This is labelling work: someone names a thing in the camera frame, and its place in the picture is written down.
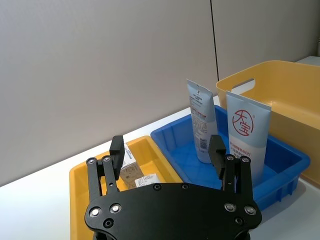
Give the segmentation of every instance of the red logo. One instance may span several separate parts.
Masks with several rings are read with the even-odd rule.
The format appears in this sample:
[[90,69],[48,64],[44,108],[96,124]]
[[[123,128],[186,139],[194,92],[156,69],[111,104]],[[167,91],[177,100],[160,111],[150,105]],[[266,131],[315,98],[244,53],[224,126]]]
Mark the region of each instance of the red logo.
[[238,110],[232,117],[234,129],[242,136],[249,136],[254,130],[254,120],[246,110]]

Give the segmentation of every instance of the plastic bin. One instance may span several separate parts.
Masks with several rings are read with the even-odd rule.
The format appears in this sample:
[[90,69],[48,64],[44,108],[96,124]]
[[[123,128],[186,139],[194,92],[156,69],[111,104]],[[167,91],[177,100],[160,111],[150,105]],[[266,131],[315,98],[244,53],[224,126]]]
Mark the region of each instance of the plastic bin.
[[304,178],[320,185],[320,66],[267,61],[217,82],[220,104],[227,109],[226,91],[255,80],[243,96],[272,106],[269,133],[308,154]]
[[[144,175],[156,173],[162,183],[179,183],[180,177],[168,163],[150,136],[143,136],[127,143]],[[104,152],[97,159],[109,154]],[[70,239],[91,240],[93,232],[85,224],[85,213],[89,204],[88,173],[85,162],[70,171]],[[106,192],[105,179],[101,179],[102,192]],[[120,178],[120,191],[127,189]]]
[[[227,111],[215,106],[215,115],[218,133],[229,149]],[[213,166],[197,158],[191,115],[153,131],[151,137],[184,182],[220,189],[221,181]],[[263,182],[253,189],[254,200],[261,210],[292,194],[310,159],[269,135],[264,163]]]

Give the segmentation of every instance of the blue tray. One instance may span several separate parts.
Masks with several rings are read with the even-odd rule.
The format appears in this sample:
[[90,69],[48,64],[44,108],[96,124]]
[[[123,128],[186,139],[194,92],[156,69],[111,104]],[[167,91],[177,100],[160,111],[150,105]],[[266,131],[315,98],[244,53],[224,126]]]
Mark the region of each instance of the blue tray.
[[[229,149],[227,111],[215,106],[215,115],[218,133]],[[220,189],[221,181],[213,166],[197,158],[191,115],[154,130],[151,137],[184,182]],[[253,189],[260,210],[291,195],[297,187],[299,175],[309,164],[310,158],[306,154],[269,135],[263,181]]]

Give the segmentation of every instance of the yellow storage bin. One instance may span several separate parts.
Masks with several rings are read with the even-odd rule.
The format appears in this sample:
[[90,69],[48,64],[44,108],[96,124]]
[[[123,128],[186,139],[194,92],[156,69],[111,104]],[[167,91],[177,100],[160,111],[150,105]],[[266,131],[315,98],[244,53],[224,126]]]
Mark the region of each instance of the yellow storage bin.
[[[144,175],[157,174],[162,183],[181,183],[182,180],[171,167],[165,156],[158,149],[150,136],[143,136],[127,142],[134,158],[139,164]],[[98,156],[101,159],[108,155],[104,152]],[[70,239],[90,240],[93,232],[85,224],[85,213],[89,204],[88,173],[84,162],[75,166],[70,171]],[[106,182],[101,180],[102,192],[106,192]],[[120,191],[127,190],[121,178],[116,182]]]
[[304,178],[320,185],[320,66],[266,61],[216,83],[220,105],[226,91],[254,79],[243,96],[272,106],[270,134],[311,158]]

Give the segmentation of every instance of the yellow tray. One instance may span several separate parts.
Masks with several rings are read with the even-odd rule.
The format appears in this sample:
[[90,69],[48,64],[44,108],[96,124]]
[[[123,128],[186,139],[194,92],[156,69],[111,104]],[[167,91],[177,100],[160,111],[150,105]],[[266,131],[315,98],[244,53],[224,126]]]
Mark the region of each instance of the yellow tray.
[[254,79],[243,96],[272,106],[270,134],[306,153],[310,167],[302,174],[320,184],[320,66],[266,61],[216,83],[220,105],[226,91]]
[[[181,183],[182,180],[171,167],[150,136],[143,136],[127,143],[144,175],[156,174],[162,183]],[[104,152],[97,159],[108,155]],[[70,171],[70,239],[89,240],[93,232],[85,224],[85,213],[89,204],[88,173],[86,162]],[[121,178],[116,182],[120,191],[127,190]],[[101,179],[102,192],[106,192],[106,182]]]

